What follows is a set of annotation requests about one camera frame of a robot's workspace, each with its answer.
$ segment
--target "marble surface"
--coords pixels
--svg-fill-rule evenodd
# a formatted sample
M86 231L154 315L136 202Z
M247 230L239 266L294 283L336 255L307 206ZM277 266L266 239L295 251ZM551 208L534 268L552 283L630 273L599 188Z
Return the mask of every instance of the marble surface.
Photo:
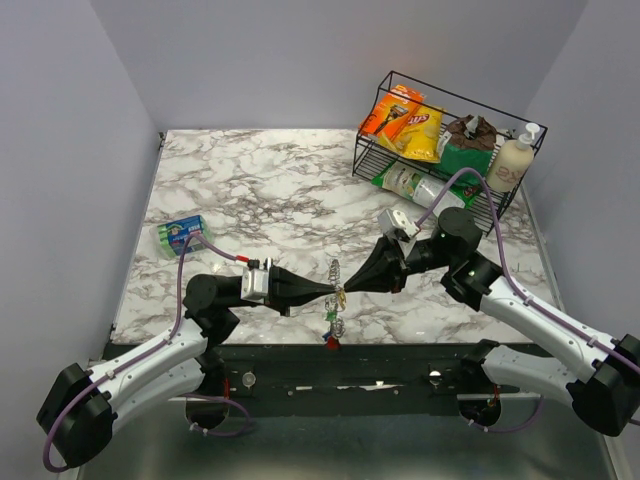
M112 340L136 343L170 326L176 312L177 260L162 259L151 230L160 223L201 214L223 250L275 263L326 281L337 257L346 281L380 236L376 216L400 208L410 218L421 207L351 176L351 130L171 131L158 167L144 226ZM433 219L423 226L430 231ZM516 278L552 302L524 200L501 222L509 267ZM498 261L495 236L484 255ZM197 273L239 274L214 253L187 257L183 284ZM409 277L400 293L348 295L341 314L343 343L528 341L519 332L452 300L439 284L442 272ZM289 318L266 308L235 309L241 324L233 343L321 343L327 330L324 301L292 310Z

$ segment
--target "gray floor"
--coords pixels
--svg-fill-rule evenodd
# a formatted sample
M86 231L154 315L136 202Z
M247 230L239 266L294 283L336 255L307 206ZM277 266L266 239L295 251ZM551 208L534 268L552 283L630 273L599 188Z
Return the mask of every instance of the gray floor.
M500 424L526 419L533 405L510 401ZM183 409L169 402L134 421L80 479L615 478L602 437L553 402L534 426L509 435L420 415L265 418L249 435L215 439L189 433Z

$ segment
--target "blue and green package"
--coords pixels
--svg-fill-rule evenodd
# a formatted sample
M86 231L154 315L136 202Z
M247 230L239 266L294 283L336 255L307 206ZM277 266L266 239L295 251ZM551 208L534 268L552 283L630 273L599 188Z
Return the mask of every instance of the blue and green package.
M201 215L175 220L156 227L160 249L169 258L180 256L184 242L191 233L199 233L211 242L211 232ZM197 252L205 248L197 239L189 242L187 253Z

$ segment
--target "gray wall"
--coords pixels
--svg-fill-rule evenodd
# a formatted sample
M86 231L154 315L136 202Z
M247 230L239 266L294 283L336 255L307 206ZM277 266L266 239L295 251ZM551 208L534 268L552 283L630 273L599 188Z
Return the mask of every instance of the gray wall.
M0 478L51 479L35 415L107 339L158 137L86 0L0 15Z
M589 2L527 114L550 126L526 185L570 314L640 336L640 3ZM624 432L640 473L640 428Z
M586 2L92 3L162 128L351 128L391 68L524 113Z

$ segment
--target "white pump dispenser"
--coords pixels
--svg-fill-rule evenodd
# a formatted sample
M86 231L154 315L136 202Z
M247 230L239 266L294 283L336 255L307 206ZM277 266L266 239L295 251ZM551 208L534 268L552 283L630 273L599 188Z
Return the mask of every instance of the white pump dispenser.
M527 123L524 128L526 132L517 140L505 142L487 173L487 183L497 192L512 190L533 162L531 144L540 132L540 126Z

